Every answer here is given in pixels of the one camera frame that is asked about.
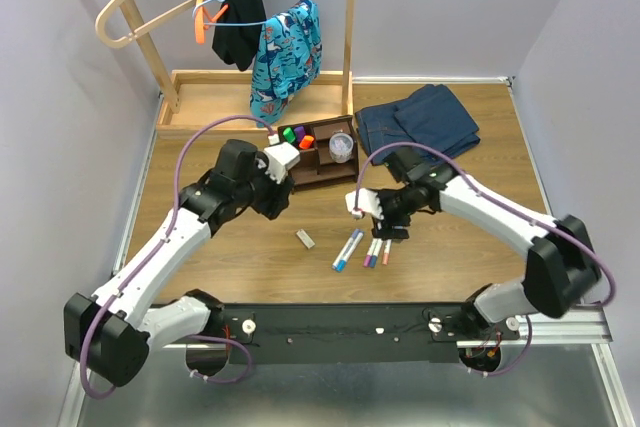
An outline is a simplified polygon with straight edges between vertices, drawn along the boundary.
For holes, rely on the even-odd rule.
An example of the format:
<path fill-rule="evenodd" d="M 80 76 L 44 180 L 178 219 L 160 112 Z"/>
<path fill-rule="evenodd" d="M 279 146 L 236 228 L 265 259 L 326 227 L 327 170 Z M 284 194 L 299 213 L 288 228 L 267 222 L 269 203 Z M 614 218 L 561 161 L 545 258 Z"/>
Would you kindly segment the white marker salmon cap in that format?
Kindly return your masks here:
<path fill-rule="evenodd" d="M 383 265 L 387 265 L 388 262 L 389 262 L 391 246 L 392 246 L 392 240 L 391 239 L 387 239 L 387 240 L 384 241 L 384 247 L 383 247 L 383 250 L 382 250 L 382 264 Z"/>

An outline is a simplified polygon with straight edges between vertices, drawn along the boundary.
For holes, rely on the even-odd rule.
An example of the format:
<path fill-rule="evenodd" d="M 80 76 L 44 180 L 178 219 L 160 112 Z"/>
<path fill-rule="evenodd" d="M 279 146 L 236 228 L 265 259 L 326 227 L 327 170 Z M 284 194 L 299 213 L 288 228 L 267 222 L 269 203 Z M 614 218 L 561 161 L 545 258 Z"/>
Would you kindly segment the white marker magenta cap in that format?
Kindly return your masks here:
<path fill-rule="evenodd" d="M 372 239 L 371 244 L 370 244 L 370 246 L 369 246 L 369 248 L 367 250 L 366 256 L 365 256 L 364 261 L 363 261 L 363 267 L 369 267 L 369 264 L 371 262 L 371 258 L 373 257 L 373 254 L 374 254 L 374 252 L 376 250 L 376 246 L 378 244 L 378 240 L 379 239 L 377 239 L 377 238 L 373 238 Z"/>

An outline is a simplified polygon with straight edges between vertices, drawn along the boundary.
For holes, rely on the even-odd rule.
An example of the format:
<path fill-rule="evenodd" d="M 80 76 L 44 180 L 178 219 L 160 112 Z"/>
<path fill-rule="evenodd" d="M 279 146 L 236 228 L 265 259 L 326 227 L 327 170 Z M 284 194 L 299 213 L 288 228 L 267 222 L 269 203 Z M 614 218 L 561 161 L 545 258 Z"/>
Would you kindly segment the black highlighter green cap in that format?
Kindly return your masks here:
<path fill-rule="evenodd" d="M 289 143 L 294 143 L 297 140 L 296 134 L 290 127 L 285 128 L 282 134 L 284 139 Z"/>

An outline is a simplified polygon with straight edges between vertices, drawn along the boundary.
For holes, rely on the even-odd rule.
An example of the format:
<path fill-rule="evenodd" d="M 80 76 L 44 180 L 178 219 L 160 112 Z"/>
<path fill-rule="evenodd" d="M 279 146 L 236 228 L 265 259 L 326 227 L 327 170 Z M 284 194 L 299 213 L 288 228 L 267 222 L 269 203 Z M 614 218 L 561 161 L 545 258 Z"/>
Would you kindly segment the black highlighter orange cap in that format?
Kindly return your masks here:
<path fill-rule="evenodd" d="M 299 143 L 301 150 L 308 150 L 313 147 L 315 138 L 312 135 L 305 135 Z"/>

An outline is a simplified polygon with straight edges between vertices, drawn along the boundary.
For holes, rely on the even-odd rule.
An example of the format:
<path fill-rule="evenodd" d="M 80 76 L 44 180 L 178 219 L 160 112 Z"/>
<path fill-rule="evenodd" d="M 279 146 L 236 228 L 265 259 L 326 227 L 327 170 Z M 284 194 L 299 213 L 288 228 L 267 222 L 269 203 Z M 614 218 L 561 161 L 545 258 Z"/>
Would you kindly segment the black highlighter purple cap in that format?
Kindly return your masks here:
<path fill-rule="evenodd" d="M 300 142 L 306 136 L 305 128 L 302 125 L 295 127 L 294 134 L 297 141 Z"/>

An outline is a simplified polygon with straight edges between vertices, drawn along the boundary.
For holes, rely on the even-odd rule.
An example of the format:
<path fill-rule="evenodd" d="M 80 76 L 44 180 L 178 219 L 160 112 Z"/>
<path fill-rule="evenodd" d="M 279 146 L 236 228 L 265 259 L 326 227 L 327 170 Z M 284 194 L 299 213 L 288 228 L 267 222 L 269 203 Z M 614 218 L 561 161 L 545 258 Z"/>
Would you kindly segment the clear paper clip jar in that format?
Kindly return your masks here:
<path fill-rule="evenodd" d="M 346 163 L 353 155 L 354 140 L 345 132 L 336 132 L 329 139 L 329 154 L 336 163 Z"/>

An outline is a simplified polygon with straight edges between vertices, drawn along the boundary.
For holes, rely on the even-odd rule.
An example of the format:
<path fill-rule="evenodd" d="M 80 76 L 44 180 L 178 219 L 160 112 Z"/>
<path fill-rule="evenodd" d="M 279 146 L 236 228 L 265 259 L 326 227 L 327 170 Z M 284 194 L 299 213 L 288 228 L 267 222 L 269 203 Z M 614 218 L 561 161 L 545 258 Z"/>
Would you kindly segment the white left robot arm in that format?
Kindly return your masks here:
<path fill-rule="evenodd" d="M 291 169 L 300 153 L 282 142 L 259 150 L 237 139 L 224 143 L 216 164 L 178 194 L 163 224 L 131 261 L 92 295 L 74 294 L 63 308 L 65 352 L 84 372 L 112 387 L 128 384 L 149 353 L 182 337 L 214 340 L 222 307 L 190 292 L 170 305 L 151 305 L 173 274 L 226 223 L 246 209 L 269 220 L 289 205 Z"/>

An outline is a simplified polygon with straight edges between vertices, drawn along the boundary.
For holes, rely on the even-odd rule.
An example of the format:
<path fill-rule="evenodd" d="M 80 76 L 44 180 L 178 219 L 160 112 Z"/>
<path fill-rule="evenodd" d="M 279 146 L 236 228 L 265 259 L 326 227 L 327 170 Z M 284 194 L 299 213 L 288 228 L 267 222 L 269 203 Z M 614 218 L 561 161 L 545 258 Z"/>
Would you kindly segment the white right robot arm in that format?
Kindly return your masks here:
<path fill-rule="evenodd" d="M 359 188 L 353 215 L 373 219 L 373 234 L 405 240 L 413 214 L 448 213 L 463 218 L 511 247 L 525 261 L 521 278 L 488 284 L 453 317 L 455 332 L 480 339 L 510 317 L 541 313 L 561 318 L 602 278 L 586 226 L 571 215 L 556 219 L 486 188 L 450 160 L 437 166 L 405 144 L 384 160 L 399 189 Z"/>

